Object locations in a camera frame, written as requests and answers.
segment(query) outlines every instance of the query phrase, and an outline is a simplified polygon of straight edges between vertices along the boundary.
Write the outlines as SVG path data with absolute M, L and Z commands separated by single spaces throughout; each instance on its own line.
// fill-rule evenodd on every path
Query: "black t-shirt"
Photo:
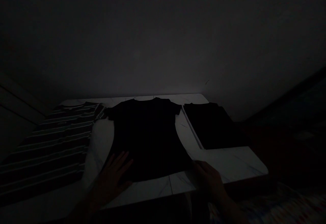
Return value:
M 181 105 L 169 99 L 121 102 L 104 113 L 114 121 L 113 153 L 129 151 L 134 162 L 124 174 L 126 181 L 145 181 L 191 167 L 191 158 L 177 135 L 175 120 Z

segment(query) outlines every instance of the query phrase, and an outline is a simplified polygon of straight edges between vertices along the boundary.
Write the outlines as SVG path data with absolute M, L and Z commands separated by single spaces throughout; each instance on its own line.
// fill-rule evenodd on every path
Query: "person's right hand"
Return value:
M 210 201 L 219 201 L 227 196 L 220 173 L 205 161 L 194 161 L 194 170 L 199 184 Z

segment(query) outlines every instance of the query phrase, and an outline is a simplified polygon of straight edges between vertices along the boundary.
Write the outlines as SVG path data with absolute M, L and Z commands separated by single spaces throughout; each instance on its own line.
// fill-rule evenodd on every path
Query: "folded clothing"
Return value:
M 249 138 L 235 125 L 224 108 L 218 104 L 185 104 L 183 108 L 205 149 L 249 145 Z

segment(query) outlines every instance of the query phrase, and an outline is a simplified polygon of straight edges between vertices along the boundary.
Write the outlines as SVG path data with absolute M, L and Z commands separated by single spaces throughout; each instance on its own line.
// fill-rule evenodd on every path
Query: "shirt sleeve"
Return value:
M 101 104 L 98 104 L 94 111 L 94 121 L 97 121 L 98 119 L 105 119 L 107 116 L 104 113 L 105 107 Z

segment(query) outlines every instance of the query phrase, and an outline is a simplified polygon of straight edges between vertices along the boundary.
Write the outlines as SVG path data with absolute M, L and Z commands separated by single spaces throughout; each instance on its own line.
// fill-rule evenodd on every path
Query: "white table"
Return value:
M 114 107 L 120 102 L 129 99 L 150 100 L 155 97 L 168 98 L 180 105 L 191 102 L 194 104 L 208 103 L 207 99 L 201 94 L 182 94 L 78 99 L 67 100 L 62 104 L 72 106 L 88 101 L 103 103 L 107 107 Z M 249 147 L 202 150 L 187 122 L 183 110 L 181 110 L 180 115 L 176 116 L 176 130 L 189 156 L 194 160 L 203 160 L 211 164 L 220 172 L 224 183 L 268 174 L 266 166 Z M 76 203 L 92 187 L 92 183 L 100 172 L 110 151 L 113 138 L 113 121 L 107 119 L 97 121 L 93 127 L 82 180 L 32 199 L 3 207 L 0 209 L 0 221 L 2 222 L 2 219 L 4 219 L 7 222 L 15 223 L 37 223 L 67 216 Z M 191 172 L 179 172 L 158 179 L 133 183 L 132 186 L 104 208 L 122 206 L 195 189 Z

